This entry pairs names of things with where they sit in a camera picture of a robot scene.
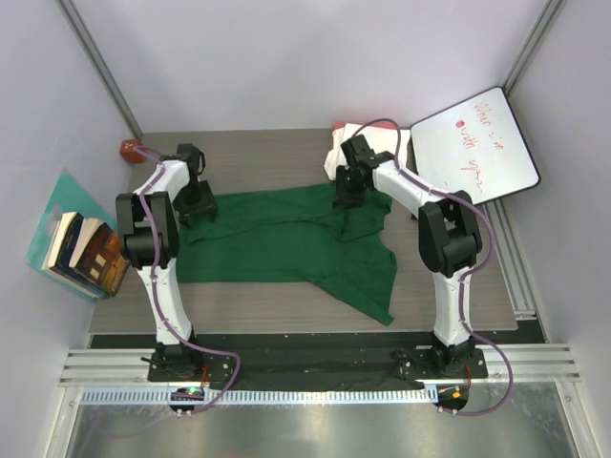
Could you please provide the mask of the white dry-erase board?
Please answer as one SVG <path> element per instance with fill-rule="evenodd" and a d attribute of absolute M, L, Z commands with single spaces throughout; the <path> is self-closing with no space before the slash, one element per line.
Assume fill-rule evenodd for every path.
<path fill-rule="evenodd" d="M 492 87 L 410 127 L 417 173 L 480 205 L 537 187 L 541 176 L 508 98 Z"/>

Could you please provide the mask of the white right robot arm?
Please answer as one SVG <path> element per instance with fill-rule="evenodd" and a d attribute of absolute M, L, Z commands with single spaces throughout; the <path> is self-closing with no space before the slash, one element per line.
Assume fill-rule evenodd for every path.
<path fill-rule="evenodd" d="M 469 272 L 482 250 L 470 196 L 435 189 L 402 166 L 398 156 L 374 152 L 363 135 L 344 141 L 341 150 L 346 163 L 336 168 L 337 204 L 361 206 L 368 191 L 378 191 L 416 218 L 419 256 L 432 273 L 434 284 L 432 369 L 444 377 L 462 372 L 475 348 Z"/>

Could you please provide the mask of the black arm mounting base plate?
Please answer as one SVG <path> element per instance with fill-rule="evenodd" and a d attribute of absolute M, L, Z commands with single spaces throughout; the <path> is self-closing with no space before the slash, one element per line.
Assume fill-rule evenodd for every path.
<path fill-rule="evenodd" d="M 216 334 L 198 344 L 214 349 L 162 348 L 151 335 L 95 335 L 95 350 L 142 350 L 138 361 L 151 382 L 206 380 L 222 387 L 232 374 L 236 389 L 351 390 L 417 380 L 481 380 L 488 369 L 481 349 L 443 356 L 429 332 Z"/>

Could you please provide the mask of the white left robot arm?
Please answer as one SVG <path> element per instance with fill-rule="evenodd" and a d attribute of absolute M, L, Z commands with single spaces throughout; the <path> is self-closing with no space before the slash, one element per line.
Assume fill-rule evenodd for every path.
<path fill-rule="evenodd" d="M 121 254 L 142 281 L 156 324 L 155 349 L 145 360 L 149 379 L 191 381 L 204 370 L 204 357 L 179 292 L 179 231 L 215 219 L 219 207 L 200 178 L 205 157 L 194 144 L 182 143 L 169 156 L 144 146 L 134 151 L 156 167 L 134 191 L 117 196 L 116 222 Z"/>

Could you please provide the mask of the green t shirt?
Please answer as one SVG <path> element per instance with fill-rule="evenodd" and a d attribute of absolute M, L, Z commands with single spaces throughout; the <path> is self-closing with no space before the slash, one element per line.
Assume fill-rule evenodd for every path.
<path fill-rule="evenodd" d="M 381 233 L 391 198 L 336 206 L 331 184 L 224 194 L 180 230 L 181 282 L 308 282 L 384 326 L 397 274 Z"/>

